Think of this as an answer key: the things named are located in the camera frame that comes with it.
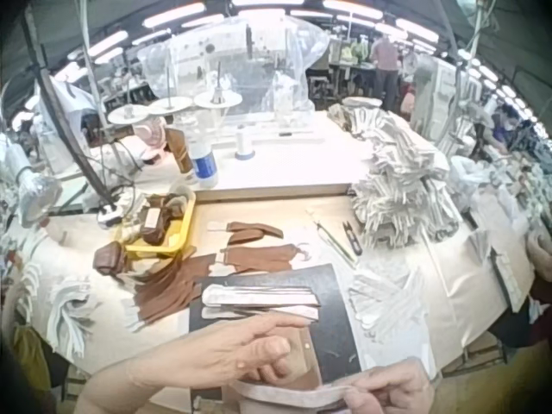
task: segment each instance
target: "hand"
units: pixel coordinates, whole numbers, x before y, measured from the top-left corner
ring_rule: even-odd
[[[290,353],[290,343],[269,332],[309,323],[277,314],[216,323],[131,360],[129,374],[141,386],[203,389],[226,385],[262,367],[284,371],[279,361]]]
[[[435,392],[420,360],[410,358],[339,382],[352,414],[429,414]]]

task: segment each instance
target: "leather scrap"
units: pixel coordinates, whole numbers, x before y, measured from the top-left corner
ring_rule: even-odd
[[[292,270],[291,260],[299,253],[294,244],[271,248],[225,248],[224,264],[234,266],[237,273],[283,272]]]
[[[263,223],[241,223],[241,222],[232,222],[228,224],[226,231],[235,233],[237,231],[251,230],[256,229],[262,231],[265,235],[271,235],[272,237],[278,237],[279,239],[284,238],[284,232],[280,229],[277,229],[273,226]]]
[[[147,244],[159,246],[164,240],[171,220],[184,216],[187,199],[176,194],[166,196],[153,195],[147,198],[149,208],[144,208],[138,217],[142,222],[140,237]],[[151,209],[159,209],[159,215],[154,226],[147,226],[147,214]]]
[[[197,281],[209,274],[216,255],[190,257],[195,251],[188,248],[180,256],[160,260],[145,275],[144,284],[136,287],[138,316],[146,325],[180,312],[201,296]]]
[[[174,160],[179,166],[180,172],[190,173],[193,170],[193,164],[186,148],[184,132],[174,128],[165,128],[165,135],[166,143],[174,154]]]
[[[258,229],[247,229],[236,231],[228,240],[229,246],[235,244],[256,242],[262,239],[265,234]]]

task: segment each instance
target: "plastic sheet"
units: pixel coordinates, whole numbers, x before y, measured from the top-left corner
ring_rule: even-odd
[[[53,177],[33,172],[27,155],[18,144],[8,147],[6,166],[11,179],[19,186],[20,224],[28,229],[46,216],[48,209],[55,204],[61,194],[61,184]]]
[[[314,105],[305,70],[328,45],[327,34],[302,20],[237,16],[146,47],[138,59],[159,98],[169,89],[173,96],[191,98],[214,91],[220,64],[223,90],[243,97],[221,127],[256,125],[280,132],[310,125]]]

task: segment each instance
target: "yellow tray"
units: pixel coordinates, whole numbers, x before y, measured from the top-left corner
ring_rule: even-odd
[[[186,196],[188,199],[184,217],[182,217],[182,220],[171,221],[166,231],[165,240],[163,240],[159,246],[147,244],[141,238],[130,244],[123,243],[124,248],[129,254],[135,255],[141,259],[154,257],[156,255],[174,256],[185,246],[188,239],[188,232],[190,231],[191,216],[196,204],[196,193],[186,185],[174,185],[171,189],[169,193]],[[116,239],[120,239],[120,233],[117,235]]]

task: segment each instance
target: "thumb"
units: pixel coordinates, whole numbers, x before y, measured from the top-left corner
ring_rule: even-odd
[[[344,399],[351,414],[384,414],[378,399],[367,392],[349,391]]]
[[[284,358],[292,351],[287,339],[281,336],[269,336],[255,339],[238,351],[238,367],[246,372]]]

